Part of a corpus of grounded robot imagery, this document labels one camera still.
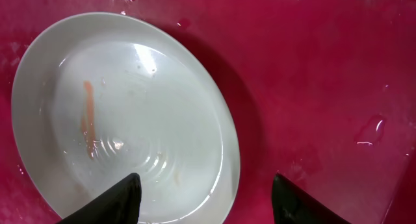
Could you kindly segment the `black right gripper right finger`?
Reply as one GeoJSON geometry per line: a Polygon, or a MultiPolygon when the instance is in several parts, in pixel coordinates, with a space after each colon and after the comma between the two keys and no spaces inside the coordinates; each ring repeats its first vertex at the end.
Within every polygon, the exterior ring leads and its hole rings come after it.
{"type": "Polygon", "coordinates": [[[271,201],[275,224],[350,224],[279,173],[271,201]]]}

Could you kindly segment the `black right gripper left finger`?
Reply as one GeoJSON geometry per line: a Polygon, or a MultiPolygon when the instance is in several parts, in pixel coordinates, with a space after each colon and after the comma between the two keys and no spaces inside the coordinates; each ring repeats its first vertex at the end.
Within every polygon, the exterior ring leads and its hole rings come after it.
{"type": "Polygon", "coordinates": [[[58,224],[137,224],[142,187],[131,173],[58,224]]]}

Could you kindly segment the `white plate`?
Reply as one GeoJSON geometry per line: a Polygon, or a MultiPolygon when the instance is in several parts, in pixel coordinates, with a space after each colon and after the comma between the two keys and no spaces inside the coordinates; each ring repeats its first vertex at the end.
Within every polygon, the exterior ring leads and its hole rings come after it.
{"type": "Polygon", "coordinates": [[[239,143],[196,57],[144,21],[78,14],[43,31],[12,87],[12,126],[34,185],[62,218],[130,173],[140,223],[222,223],[237,194],[239,143]]]}

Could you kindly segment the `red plastic tray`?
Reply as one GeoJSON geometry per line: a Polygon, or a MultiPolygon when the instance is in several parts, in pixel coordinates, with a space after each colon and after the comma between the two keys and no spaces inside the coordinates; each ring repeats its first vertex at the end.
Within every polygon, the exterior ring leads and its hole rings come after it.
{"type": "Polygon", "coordinates": [[[1,0],[1,222],[54,223],[13,139],[29,44],[83,12],[171,34],[233,116],[240,187],[228,223],[272,223],[285,175],[351,223],[415,222],[415,0],[1,0]]]}

